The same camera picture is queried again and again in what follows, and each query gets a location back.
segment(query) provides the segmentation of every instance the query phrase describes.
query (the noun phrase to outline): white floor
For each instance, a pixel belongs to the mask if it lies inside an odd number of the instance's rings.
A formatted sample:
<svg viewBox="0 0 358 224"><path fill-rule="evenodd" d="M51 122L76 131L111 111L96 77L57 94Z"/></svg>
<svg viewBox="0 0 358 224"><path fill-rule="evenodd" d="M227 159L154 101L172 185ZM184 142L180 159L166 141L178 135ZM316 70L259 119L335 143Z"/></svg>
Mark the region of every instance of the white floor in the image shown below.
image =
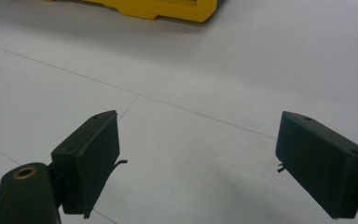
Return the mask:
<svg viewBox="0 0 358 224"><path fill-rule="evenodd" d="M226 0L205 24L0 0L0 177L112 109L129 164L64 224L358 223L274 154L283 110L358 143L358 0Z"/></svg>

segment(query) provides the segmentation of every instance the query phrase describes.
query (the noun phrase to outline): yellow plastic case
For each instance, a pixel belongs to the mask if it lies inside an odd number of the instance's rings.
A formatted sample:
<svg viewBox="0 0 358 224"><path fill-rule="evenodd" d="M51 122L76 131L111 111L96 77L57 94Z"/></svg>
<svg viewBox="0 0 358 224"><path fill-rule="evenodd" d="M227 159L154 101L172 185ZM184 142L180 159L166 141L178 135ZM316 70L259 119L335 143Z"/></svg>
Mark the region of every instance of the yellow plastic case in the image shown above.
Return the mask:
<svg viewBox="0 0 358 224"><path fill-rule="evenodd" d="M116 8L121 14L153 20L157 16L204 22L222 0L82 0Z"/></svg>

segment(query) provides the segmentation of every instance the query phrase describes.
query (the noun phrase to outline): yellow object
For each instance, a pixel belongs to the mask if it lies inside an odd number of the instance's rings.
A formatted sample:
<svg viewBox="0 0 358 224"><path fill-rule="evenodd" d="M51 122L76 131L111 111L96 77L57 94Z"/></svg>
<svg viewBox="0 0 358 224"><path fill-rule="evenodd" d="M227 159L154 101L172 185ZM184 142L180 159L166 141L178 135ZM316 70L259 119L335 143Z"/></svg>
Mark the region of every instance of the yellow object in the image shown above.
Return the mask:
<svg viewBox="0 0 358 224"><path fill-rule="evenodd" d="M206 21L221 0L82 0L116 8L121 14L149 20L157 16Z"/></svg>

